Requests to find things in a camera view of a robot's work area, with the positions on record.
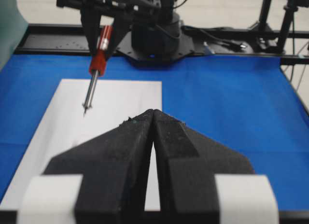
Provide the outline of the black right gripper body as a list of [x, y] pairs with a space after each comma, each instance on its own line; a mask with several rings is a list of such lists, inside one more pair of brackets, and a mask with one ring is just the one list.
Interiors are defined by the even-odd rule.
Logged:
[[145, 5], [145, 0], [56, 0], [59, 8], [81, 10], [83, 7], [94, 9], [102, 14], [124, 9], [127, 5]]

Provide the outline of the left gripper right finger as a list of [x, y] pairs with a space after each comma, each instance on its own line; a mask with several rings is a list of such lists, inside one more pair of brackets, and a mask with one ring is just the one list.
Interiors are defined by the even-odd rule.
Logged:
[[277, 224], [270, 182], [247, 157], [154, 112], [161, 210], [176, 224]]

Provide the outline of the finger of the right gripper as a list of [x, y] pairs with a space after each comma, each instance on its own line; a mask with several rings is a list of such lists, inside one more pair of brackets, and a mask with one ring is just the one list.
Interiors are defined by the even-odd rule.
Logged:
[[94, 8], [85, 6], [80, 10], [80, 13], [81, 23], [88, 43], [90, 54], [95, 56], [97, 53], [101, 14]]
[[114, 18], [112, 24], [111, 38], [109, 41], [108, 48], [105, 51], [106, 59], [109, 59], [113, 55], [114, 51], [116, 50], [120, 42], [130, 31], [131, 23], [132, 23], [132, 17], [127, 13], [124, 13]]

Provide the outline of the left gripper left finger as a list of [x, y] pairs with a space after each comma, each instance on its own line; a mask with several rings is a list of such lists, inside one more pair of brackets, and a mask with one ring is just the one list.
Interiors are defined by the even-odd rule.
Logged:
[[54, 156], [34, 177], [20, 224], [119, 224], [144, 210], [154, 111]]

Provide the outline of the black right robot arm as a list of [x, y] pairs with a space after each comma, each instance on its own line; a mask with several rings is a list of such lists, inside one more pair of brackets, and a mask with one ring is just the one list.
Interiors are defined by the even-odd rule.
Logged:
[[[57, 7], [80, 11], [81, 23], [92, 60], [106, 62], [131, 32], [132, 47], [148, 55], [175, 52], [180, 39], [177, 0], [56, 0]], [[102, 16], [113, 18], [108, 47], [99, 49]]]

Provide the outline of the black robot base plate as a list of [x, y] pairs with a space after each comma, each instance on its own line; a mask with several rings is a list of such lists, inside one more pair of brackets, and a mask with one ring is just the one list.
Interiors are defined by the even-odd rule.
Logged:
[[170, 65], [194, 52], [191, 37], [172, 39], [164, 34], [138, 35], [129, 32], [116, 52], [136, 66]]

